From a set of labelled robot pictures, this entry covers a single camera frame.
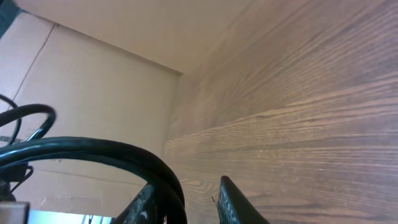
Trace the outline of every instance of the wooden wall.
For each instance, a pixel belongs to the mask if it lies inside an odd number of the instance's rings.
[[[182,76],[164,159],[190,223],[228,175],[270,221],[398,222],[398,1],[254,1]]]

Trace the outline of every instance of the cable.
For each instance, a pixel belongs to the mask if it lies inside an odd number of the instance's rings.
[[[54,109],[47,105],[25,105],[3,112],[0,114],[0,127],[15,120],[21,119],[25,116],[36,113],[47,113],[47,119],[35,131],[35,133],[29,137],[28,141],[32,139],[40,139],[49,131],[51,126],[54,124],[56,118]]]
[[[157,186],[170,200],[169,221],[186,223],[181,185],[167,165],[151,152],[129,144],[101,139],[58,137],[31,140],[4,147],[0,167],[41,159],[80,159],[132,172]]]
[[[0,114],[0,127],[35,113],[47,113],[47,119],[26,142],[11,143],[1,148],[0,169],[42,159],[79,159],[114,166],[142,177],[168,199],[165,209],[170,223],[187,223],[180,182],[172,170],[153,153],[129,144],[102,139],[41,139],[56,118],[55,111],[46,105],[15,106],[14,109]],[[29,169],[30,172],[11,193],[32,175],[33,167]]]
[[[6,96],[4,96],[2,94],[0,94],[0,100],[3,100],[6,103],[10,104],[10,106],[12,106],[13,108],[17,108],[18,107],[11,99],[9,99],[8,97],[6,97]],[[19,130],[21,128],[21,123],[22,123],[22,119],[20,119],[20,118],[17,119],[17,123],[15,125],[14,132],[13,132],[13,134],[12,134],[12,136],[11,136],[9,142],[8,142],[8,145],[13,144],[15,142],[15,139],[17,139],[17,135],[18,135]]]

